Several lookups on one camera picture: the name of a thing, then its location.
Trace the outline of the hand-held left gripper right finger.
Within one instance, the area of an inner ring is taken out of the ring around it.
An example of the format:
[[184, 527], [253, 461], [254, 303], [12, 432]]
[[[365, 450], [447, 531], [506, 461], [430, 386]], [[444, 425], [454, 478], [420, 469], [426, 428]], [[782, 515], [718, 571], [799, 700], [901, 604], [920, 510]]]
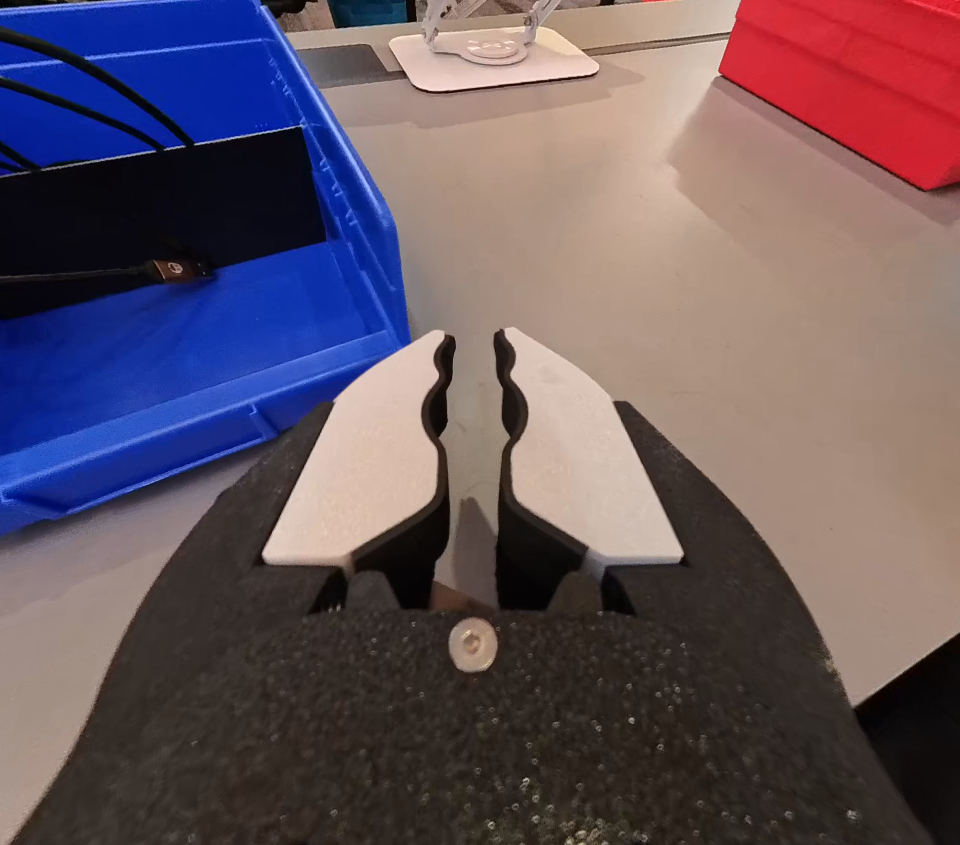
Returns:
[[676, 566], [685, 552], [611, 395], [514, 326], [494, 335], [497, 549], [535, 585], [585, 569]]

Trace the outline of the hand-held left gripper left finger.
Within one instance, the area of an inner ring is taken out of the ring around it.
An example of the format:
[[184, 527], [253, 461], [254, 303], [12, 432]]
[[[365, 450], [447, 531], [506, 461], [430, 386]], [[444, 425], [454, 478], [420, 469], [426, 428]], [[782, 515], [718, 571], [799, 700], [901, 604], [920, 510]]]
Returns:
[[335, 399], [263, 550], [269, 566], [433, 570], [450, 539], [441, 441], [456, 342], [433, 330]]

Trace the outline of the blue plastic bin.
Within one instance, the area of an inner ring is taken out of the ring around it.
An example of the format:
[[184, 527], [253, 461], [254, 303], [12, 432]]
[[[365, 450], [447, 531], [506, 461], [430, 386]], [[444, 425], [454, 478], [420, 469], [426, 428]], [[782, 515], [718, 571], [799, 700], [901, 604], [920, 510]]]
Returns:
[[259, 133], [304, 131], [325, 242], [2, 320], [2, 535], [85, 512], [276, 438], [409, 343], [397, 225], [292, 40], [259, 0], [2, 10], [2, 178]]

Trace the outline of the red plastic bin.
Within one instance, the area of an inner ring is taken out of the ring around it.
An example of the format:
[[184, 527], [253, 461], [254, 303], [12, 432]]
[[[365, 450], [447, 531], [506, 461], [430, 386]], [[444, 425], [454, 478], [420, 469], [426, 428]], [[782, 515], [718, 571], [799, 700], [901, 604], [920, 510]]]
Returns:
[[923, 191], [959, 181], [959, 0], [741, 0], [719, 73]]

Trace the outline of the grey desk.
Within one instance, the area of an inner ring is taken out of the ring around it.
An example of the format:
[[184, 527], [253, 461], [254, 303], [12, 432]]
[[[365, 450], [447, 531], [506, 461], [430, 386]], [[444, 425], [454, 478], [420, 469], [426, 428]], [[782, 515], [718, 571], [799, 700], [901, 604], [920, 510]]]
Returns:
[[[958, 188], [720, 76], [737, 9], [561, 11], [600, 51], [580, 80], [320, 91], [395, 222], [411, 339], [456, 342], [438, 580], [495, 600], [493, 337], [515, 327], [739, 508], [860, 705], [958, 634]], [[2, 749], [74, 742], [147, 590], [250, 467], [230, 455], [2, 535]]]

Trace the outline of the black bin divider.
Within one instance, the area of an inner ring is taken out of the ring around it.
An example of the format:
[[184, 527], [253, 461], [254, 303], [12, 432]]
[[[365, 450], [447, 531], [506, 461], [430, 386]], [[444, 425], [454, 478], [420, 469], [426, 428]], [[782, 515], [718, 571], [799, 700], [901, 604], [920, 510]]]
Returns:
[[7, 175], [1, 317], [152, 285], [328, 239], [301, 128]]

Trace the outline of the white tablet stand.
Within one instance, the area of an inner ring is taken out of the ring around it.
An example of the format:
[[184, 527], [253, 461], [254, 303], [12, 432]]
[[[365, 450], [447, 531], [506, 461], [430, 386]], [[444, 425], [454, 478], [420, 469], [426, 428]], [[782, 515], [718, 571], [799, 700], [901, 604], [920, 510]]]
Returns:
[[389, 41], [410, 84], [431, 95], [486, 91], [594, 76], [598, 63], [550, 28], [563, 0], [536, 0], [519, 26], [442, 31], [448, 0], [429, 0], [421, 31]]

